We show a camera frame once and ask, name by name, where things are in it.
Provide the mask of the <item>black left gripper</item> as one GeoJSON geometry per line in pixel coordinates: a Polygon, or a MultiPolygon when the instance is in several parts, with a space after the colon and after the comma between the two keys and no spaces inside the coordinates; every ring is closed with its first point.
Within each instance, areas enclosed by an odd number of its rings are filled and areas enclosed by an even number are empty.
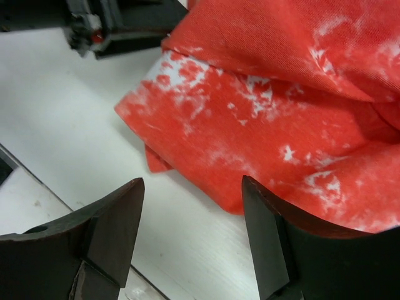
{"type": "Polygon", "coordinates": [[[1,32],[61,28],[81,57],[104,59],[159,47],[187,13],[175,0],[2,0],[1,32]]]}

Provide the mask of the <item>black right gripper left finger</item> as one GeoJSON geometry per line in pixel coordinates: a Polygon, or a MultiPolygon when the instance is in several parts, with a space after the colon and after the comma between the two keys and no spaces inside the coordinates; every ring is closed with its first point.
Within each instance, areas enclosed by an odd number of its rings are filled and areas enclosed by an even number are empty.
{"type": "Polygon", "coordinates": [[[1,299],[117,299],[125,288],[144,201],[133,179],[87,206],[1,236],[1,299]]]}

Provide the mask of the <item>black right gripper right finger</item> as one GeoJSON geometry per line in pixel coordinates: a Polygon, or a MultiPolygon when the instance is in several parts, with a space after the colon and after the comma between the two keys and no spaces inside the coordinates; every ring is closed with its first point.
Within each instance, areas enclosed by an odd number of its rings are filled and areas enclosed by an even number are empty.
{"type": "Polygon", "coordinates": [[[242,179],[261,299],[398,299],[399,229],[379,233],[325,221],[242,179]]]}

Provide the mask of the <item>red white patterned trousers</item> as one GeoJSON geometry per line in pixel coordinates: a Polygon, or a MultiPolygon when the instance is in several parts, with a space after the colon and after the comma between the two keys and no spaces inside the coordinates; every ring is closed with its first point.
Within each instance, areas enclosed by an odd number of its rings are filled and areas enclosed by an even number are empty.
{"type": "Polygon", "coordinates": [[[332,223],[399,225],[398,1],[199,1],[116,112],[152,172],[229,213],[248,175],[332,223]]]}

